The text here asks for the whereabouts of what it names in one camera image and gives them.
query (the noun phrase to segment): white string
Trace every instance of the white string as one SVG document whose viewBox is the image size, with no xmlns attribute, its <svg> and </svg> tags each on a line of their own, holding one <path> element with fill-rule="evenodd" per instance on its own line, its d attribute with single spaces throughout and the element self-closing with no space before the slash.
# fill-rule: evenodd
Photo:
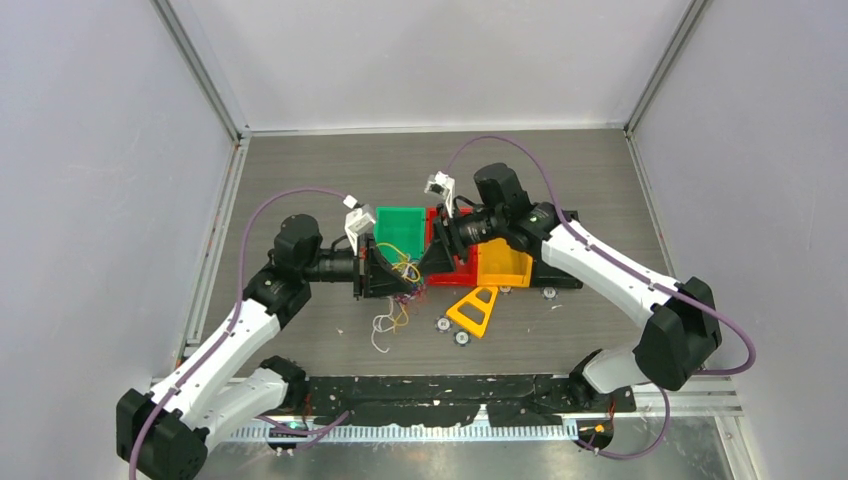
<svg viewBox="0 0 848 480">
<path fill-rule="evenodd" d="M 377 351 L 380 352 L 380 353 L 389 353 L 389 348 L 387 347 L 385 350 L 383 350 L 382 348 L 377 346 L 377 342 L 374 341 L 374 334 L 375 333 L 393 332 L 395 330 L 395 322 L 394 321 L 392 321 L 391 327 L 383 328 L 383 320 L 385 320 L 387 318 L 389 320 L 393 320 L 394 319 L 394 311 L 395 311 L 395 301 L 392 299 L 392 297 L 389 297 L 389 313 L 387 313 L 385 315 L 377 315 L 376 317 L 374 317 L 374 321 L 371 322 L 371 327 L 372 327 L 372 330 L 371 330 L 371 345 L 373 345 L 374 348 L 376 348 Z"/>
</svg>

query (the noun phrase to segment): toy wheel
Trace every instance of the toy wheel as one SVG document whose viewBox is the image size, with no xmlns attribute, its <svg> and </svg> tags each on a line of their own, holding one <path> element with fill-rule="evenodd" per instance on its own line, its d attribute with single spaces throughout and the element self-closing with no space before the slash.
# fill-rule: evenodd
<svg viewBox="0 0 848 480">
<path fill-rule="evenodd" d="M 439 317 L 436 319 L 436 331 L 445 333 L 450 331 L 451 321 L 448 317 Z"/>
<path fill-rule="evenodd" d="M 471 335 L 469 335 L 465 330 L 460 330 L 454 334 L 453 341 L 460 347 L 464 347 L 471 343 Z"/>
<path fill-rule="evenodd" d="M 542 289 L 542 296 L 545 297 L 546 300 L 553 300 L 557 296 L 557 289 L 554 287 L 545 287 Z"/>
</svg>

